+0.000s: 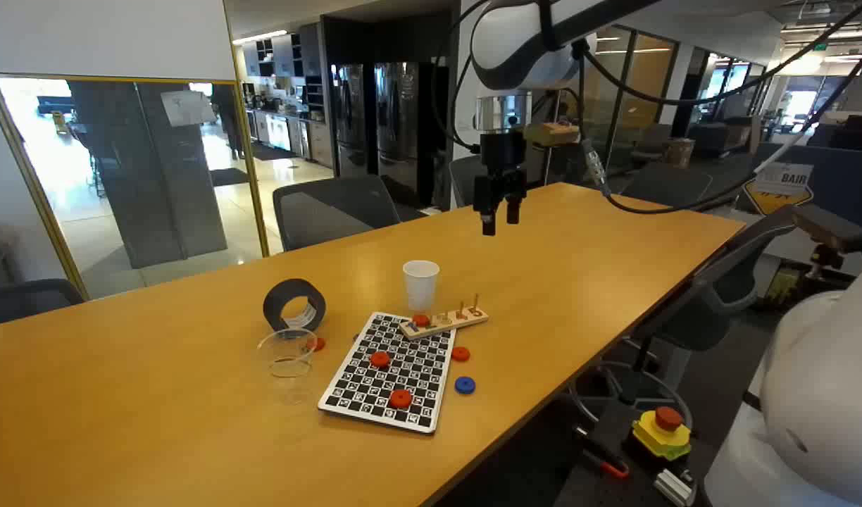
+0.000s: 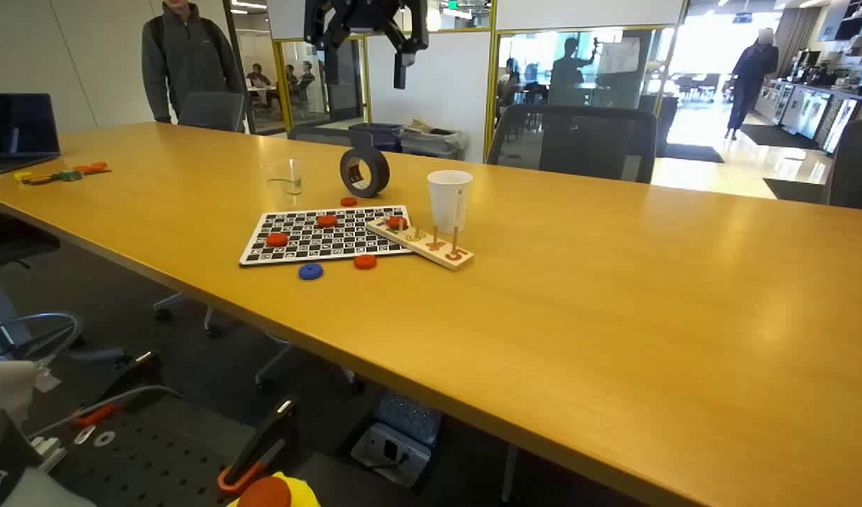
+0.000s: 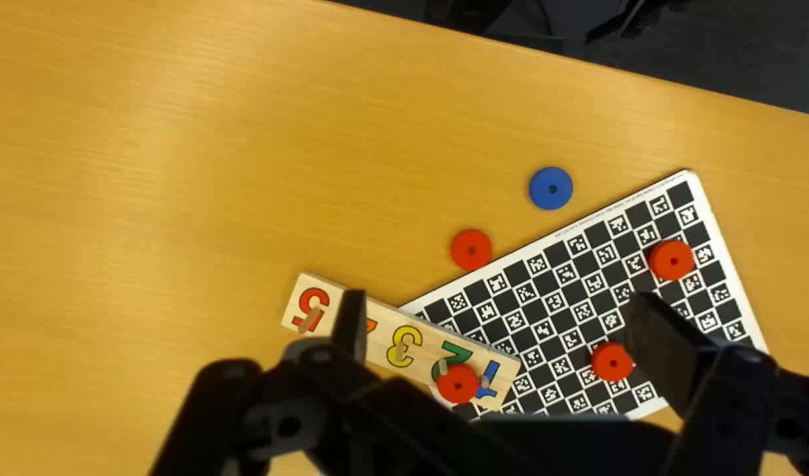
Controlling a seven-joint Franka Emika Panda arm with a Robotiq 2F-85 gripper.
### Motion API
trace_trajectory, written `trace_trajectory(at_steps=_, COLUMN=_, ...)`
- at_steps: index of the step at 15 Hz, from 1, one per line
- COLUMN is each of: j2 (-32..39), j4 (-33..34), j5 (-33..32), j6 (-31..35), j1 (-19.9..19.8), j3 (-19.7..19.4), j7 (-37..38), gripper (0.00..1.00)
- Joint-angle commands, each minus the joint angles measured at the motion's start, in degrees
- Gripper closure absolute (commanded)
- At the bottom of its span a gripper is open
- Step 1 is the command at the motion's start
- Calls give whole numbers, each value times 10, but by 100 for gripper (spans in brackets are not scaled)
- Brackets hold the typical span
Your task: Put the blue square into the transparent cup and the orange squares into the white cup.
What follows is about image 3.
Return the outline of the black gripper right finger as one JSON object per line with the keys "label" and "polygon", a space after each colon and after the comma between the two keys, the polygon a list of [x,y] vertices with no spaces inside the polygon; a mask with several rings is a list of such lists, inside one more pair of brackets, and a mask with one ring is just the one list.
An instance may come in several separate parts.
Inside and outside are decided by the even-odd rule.
{"label": "black gripper right finger", "polygon": [[625,304],[621,345],[682,420],[710,414],[706,385],[718,346],[657,294],[636,291]]}

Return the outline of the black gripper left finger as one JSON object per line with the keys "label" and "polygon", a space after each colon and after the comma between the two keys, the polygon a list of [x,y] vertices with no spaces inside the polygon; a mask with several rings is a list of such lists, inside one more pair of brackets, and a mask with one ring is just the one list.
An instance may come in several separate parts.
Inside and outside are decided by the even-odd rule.
{"label": "black gripper left finger", "polygon": [[341,308],[332,327],[332,342],[357,362],[364,361],[368,353],[368,312],[364,312],[364,294],[349,290],[341,296]]}

